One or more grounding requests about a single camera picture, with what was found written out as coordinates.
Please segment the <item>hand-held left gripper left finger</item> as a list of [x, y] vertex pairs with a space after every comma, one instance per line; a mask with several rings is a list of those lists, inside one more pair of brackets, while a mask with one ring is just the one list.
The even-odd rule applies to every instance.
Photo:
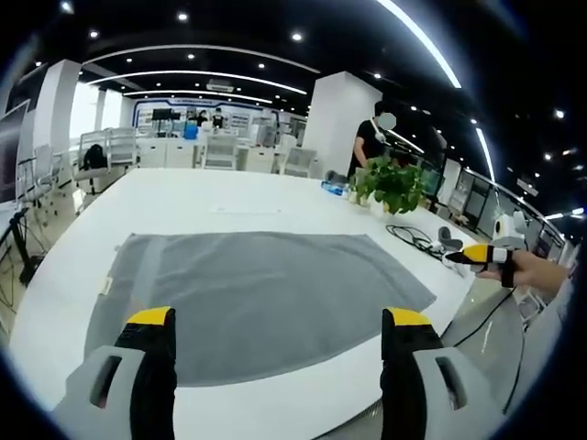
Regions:
[[175, 310], [140, 311], [66, 379], [51, 412], [70, 439], [173, 439]]

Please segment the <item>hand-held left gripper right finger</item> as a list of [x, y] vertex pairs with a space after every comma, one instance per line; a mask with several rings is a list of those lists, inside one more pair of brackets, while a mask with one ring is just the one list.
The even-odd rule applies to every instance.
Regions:
[[488, 380], [421, 313], [382, 311], [382, 439], [489, 439], [504, 421]]

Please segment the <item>person's right hand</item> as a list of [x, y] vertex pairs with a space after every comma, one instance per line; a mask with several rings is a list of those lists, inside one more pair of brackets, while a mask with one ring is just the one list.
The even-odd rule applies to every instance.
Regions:
[[514, 251], [512, 261], [515, 264], [514, 286], [528, 286], [556, 293], [569, 277], [568, 268], [528, 251]]

